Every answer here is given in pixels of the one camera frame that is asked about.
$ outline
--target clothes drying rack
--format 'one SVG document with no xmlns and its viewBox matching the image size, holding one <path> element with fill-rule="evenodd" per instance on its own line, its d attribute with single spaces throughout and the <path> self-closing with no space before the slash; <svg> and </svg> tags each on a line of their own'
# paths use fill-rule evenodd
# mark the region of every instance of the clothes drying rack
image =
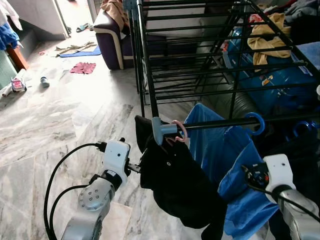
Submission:
<svg viewBox="0 0 320 240">
<path fill-rule="evenodd" d="M 133 51 L 133 60 L 135 66 L 135 76 L 137 91 L 140 94 L 141 114 L 144 117 L 144 106 L 149 101 L 151 105 L 152 117 L 158 117 L 158 104 L 174 104 L 190 101 L 199 101 L 204 96 L 232 94 L 229 110 L 229 118 L 226 120 L 199 122 L 195 124 L 185 124 L 187 130 L 227 127 L 237 125 L 257 124 L 255 118 L 233 118 L 235 108 L 236 94 L 240 92 L 265 91 L 270 89 L 289 89 L 297 87 L 314 86 L 316 91 L 320 84 L 320 71 L 304 56 L 304 54 L 263 12 L 250 0 L 160 0 L 160 1 L 124 1 L 124 9 L 127 10 L 130 23 L 130 34 Z M 201 13 L 201 14 L 178 14 L 178 15 L 158 15 L 147 16 L 148 11 L 158 10 L 177 10 L 187 8 L 203 8 L 203 7 L 226 7 L 229 6 L 227 12 L 222 13 Z M 263 22 L 249 23 L 248 18 L 252 14 L 259 15 Z M 224 24 L 209 24 L 201 26 L 180 26 L 147 29 L 147 21 L 162 21 L 175 19 L 190 18 L 208 18 L 208 17 L 225 17 Z M 245 34 L 249 26 L 268 25 L 274 33 L 250 35 Z M 231 35 L 232 30 L 242 28 L 243 35 Z M 219 34 L 215 36 L 197 36 L 197 37 L 172 37 L 164 40 L 152 40 L 148 35 L 155 32 L 167 31 L 186 31 L 196 29 L 214 29 L 220 28 Z M 285 46 L 265 49 L 248 49 L 245 43 L 248 38 L 257 37 L 279 37 Z M 223 56 L 221 45 L 226 40 L 240 39 L 239 51 L 231 54 L 237 55 L 236 67 L 228 68 L 219 61 Z M 151 55 L 151 49 L 159 46 L 160 50 L 166 52 L 168 48 L 188 48 L 188 44 L 195 44 L 196 48 L 209 48 L 206 53 L 188 53 L 183 55 Z M 290 50 L 299 61 L 282 63 L 282 64 L 263 64 L 242 66 L 240 59 L 244 54 L 253 54 L 269 51 Z M 242 71 L 263 70 L 263 73 L 271 73 L 290 67 L 306 67 L 316 79 L 316 82 L 284 84 L 284 85 L 268 85 L 257 88 L 240 88 L 239 75 Z M 207 78 L 225 77 L 233 75 L 233 88 L 230 90 L 203 91 L 206 86 L 214 86 L 223 83 L 210 83 Z M 261 72 L 255 72 L 249 78 L 261 75 Z M 294 112 L 281 115 L 263 116 L 265 122 L 300 120 L 309 118 L 318 118 L 319 112 Z"/>
</svg>

